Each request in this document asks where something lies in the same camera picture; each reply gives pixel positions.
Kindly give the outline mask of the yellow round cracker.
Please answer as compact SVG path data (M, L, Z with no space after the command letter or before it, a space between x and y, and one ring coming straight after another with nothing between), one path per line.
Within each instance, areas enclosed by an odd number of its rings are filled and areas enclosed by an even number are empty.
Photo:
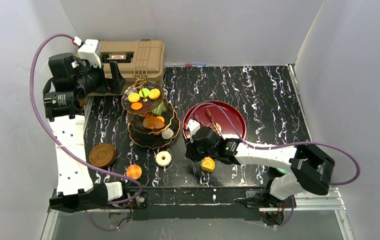
M141 99L139 93L137 92L132 92L128 95L128 101L133 104L139 102Z

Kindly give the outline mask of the dark red round tray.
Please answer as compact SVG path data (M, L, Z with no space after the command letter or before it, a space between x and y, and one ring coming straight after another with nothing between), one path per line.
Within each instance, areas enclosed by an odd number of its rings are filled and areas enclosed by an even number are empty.
M183 120L183 132L185 136L185 126L190 119L197 121L201 127L210 127L211 121L205 112L205 107L211 111L215 121L222 127L223 138L237 139L246 136L246 123L242 114L231 105L216 100L204 101L196 104L186 113Z

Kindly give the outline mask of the orange round cookie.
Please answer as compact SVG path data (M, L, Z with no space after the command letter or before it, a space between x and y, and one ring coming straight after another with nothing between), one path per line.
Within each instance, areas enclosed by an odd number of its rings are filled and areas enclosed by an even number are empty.
M143 107L143 104L141 102L134 102L131 104L131 109L134 111L138 111L142 109L142 107Z

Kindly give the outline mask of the green macaron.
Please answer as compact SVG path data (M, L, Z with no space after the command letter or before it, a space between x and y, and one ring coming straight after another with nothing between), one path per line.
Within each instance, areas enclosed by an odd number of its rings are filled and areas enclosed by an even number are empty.
M139 96L144 99L149 97L149 93L150 93L150 90L148 88L142 88L139 90Z

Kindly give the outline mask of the silver fork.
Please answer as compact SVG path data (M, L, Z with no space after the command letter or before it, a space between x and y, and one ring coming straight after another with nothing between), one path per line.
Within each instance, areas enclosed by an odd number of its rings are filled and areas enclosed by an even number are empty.
M215 119L213 118L213 115L212 115L212 113L211 113L211 111L209 110L208 107L205 107L205 112L206 112L207 116L209 117L209 119L211 121L211 125L214 128L215 132L219 136L223 137L222 127L215 121Z

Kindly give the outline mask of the tan plastic toolbox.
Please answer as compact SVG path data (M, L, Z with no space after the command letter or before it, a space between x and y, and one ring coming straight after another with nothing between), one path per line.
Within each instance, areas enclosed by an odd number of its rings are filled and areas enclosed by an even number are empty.
M123 95L138 79L146 79L163 85L165 43L160 40L101 41L100 60L109 92L92 96ZM111 94L109 78L112 77L109 62L115 61L126 80L122 94Z

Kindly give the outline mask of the white cream cake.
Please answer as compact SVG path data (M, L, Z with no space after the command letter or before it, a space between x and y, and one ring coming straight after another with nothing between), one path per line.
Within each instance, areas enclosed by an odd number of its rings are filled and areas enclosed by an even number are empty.
M167 128L161 132L161 136L165 140L171 139L174 136L174 131L170 128Z

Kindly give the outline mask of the green layered cake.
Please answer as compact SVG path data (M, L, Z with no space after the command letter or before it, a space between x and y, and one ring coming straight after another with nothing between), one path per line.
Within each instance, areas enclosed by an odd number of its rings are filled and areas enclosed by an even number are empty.
M158 107L156 107L151 113L154 115L154 116L160 116L162 115L162 112L163 112L163 109L165 107L165 103L162 101Z

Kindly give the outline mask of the golden croissant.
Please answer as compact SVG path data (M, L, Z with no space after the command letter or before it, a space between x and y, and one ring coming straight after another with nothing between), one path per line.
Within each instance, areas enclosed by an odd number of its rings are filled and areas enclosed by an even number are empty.
M142 124L146 129L150 130L162 129L165 127L164 119L161 116L148 115L144 118Z

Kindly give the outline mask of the three tier glass stand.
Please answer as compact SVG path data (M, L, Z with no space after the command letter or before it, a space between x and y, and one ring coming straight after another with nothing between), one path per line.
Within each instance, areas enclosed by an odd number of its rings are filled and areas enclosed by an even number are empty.
M179 135L180 119L158 83L136 80L125 90L121 104L127 111L127 129L134 144L157 149L171 144Z

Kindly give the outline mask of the brown round wooden coaster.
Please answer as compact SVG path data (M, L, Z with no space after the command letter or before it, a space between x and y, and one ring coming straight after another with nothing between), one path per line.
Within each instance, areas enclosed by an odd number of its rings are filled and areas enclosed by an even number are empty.
M89 162L95 167L105 169L114 162L116 156L116 149L112 144L102 143L91 150L89 154Z

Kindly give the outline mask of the orange tart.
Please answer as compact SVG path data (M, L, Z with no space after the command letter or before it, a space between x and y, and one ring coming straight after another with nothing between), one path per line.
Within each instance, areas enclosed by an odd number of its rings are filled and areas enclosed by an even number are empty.
M142 176L142 168L139 165L132 164L126 169L126 176L138 180Z

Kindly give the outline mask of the teal saucer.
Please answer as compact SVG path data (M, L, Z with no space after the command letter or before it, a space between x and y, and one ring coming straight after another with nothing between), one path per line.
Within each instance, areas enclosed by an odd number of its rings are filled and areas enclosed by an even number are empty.
M287 171L285 169L281 169L281 168L276 168L276 171L279 172L280 174L283 174L283 175L290 173L289 171Z

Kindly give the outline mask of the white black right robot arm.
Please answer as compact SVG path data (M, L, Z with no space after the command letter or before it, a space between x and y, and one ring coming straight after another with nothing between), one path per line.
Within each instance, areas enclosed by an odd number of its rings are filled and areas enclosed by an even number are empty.
M267 199L283 201L310 192L325 196L329 192L335 161L314 144L261 146L237 138L224 139L209 127L191 132L185 140L186 157L200 162L210 157L226 165L259 165L288 171L268 182Z

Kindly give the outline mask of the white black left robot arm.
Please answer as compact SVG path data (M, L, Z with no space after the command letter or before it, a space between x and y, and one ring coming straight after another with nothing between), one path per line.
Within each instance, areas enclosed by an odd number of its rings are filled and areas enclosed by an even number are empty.
M43 89L43 103L49 132L56 140L58 169L58 185L49 206L65 213L105 207L124 196L122 182L94 184L88 167L76 160L86 160L82 113L87 95L102 82L101 70L69 52L51 56L48 66L52 78Z

